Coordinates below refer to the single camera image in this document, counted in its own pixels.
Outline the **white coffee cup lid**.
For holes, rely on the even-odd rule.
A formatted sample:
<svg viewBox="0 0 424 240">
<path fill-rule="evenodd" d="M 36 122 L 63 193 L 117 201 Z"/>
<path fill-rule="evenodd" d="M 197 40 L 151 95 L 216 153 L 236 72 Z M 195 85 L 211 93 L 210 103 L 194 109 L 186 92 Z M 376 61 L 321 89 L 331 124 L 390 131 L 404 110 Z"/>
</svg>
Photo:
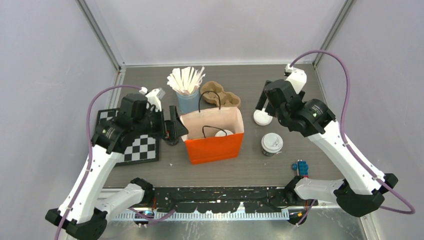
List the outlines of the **white coffee cup lid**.
<svg viewBox="0 0 424 240">
<path fill-rule="evenodd" d="M 260 144 L 268 152 L 277 152 L 283 148 L 284 141 L 277 133 L 270 132 L 262 137 Z"/>
</svg>

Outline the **orange paper bag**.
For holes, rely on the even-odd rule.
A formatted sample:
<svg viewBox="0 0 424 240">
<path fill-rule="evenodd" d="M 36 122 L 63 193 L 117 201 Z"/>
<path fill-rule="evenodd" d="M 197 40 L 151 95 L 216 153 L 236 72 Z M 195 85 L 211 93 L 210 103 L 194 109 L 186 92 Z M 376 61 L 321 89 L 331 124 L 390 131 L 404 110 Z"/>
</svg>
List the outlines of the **orange paper bag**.
<svg viewBox="0 0 424 240">
<path fill-rule="evenodd" d="M 244 121 L 237 107 L 215 107 L 193 111 L 180 116 L 188 134 L 181 137 L 193 165 L 236 158 L 244 137 Z M 232 135 L 215 137 L 219 130 Z"/>
</svg>

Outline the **black paper coffee cup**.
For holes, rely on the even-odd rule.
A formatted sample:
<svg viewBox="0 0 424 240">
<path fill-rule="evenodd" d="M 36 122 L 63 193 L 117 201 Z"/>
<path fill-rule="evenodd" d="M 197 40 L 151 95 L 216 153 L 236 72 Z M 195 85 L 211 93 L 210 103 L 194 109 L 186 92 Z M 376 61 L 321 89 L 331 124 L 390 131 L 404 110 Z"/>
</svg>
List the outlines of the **black paper coffee cup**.
<svg viewBox="0 0 424 240">
<path fill-rule="evenodd" d="M 264 156 L 267 156 L 267 157 L 272 157 L 272 156 L 275 156 L 276 154 L 281 153 L 281 151 L 269 152 L 269 151 L 265 150 L 264 148 L 261 149 L 261 152 Z"/>
</svg>

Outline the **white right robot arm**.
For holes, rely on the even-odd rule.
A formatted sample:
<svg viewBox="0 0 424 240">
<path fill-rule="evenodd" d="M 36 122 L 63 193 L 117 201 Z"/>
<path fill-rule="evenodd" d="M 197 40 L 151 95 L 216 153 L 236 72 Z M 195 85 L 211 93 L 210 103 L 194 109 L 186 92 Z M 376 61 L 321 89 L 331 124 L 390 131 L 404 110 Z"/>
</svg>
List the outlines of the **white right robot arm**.
<svg viewBox="0 0 424 240">
<path fill-rule="evenodd" d="M 303 200 L 319 200 L 338 204 L 346 213 L 362 217 L 378 210 L 388 189 L 398 178 L 393 173 L 374 170 L 372 176 L 352 155 L 343 142 L 340 124 L 335 114 L 319 99 L 304 101 L 305 92 L 295 92 L 284 79 L 267 80 L 256 105 L 257 110 L 277 118 L 279 124 L 291 132 L 299 132 L 318 146 L 342 173 L 338 180 L 317 180 L 295 176 L 285 186 L 285 198 L 291 205 Z"/>
</svg>

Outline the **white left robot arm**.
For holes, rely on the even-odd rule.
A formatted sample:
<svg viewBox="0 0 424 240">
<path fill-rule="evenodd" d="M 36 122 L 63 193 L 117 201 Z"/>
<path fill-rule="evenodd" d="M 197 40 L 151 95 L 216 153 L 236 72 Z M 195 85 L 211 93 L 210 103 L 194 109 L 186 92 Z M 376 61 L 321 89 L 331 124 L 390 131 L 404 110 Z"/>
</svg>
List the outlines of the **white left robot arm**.
<svg viewBox="0 0 424 240">
<path fill-rule="evenodd" d="M 74 239 L 97 240 L 107 223 L 124 210 L 137 204 L 148 207 L 155 197 L 154 188 L 139 177 L 103 201 L 98 197 L 117 161 L 136 139 L 147 136 L 174 145 L 188 134 L 176 106 L 169 107 L 169 114 L 165 119 L 158 94 L 126 95 L 114 114 L 96 125 L 76 183 L 58 208 L 47 211 L 45 219 Z"/>
</svg>

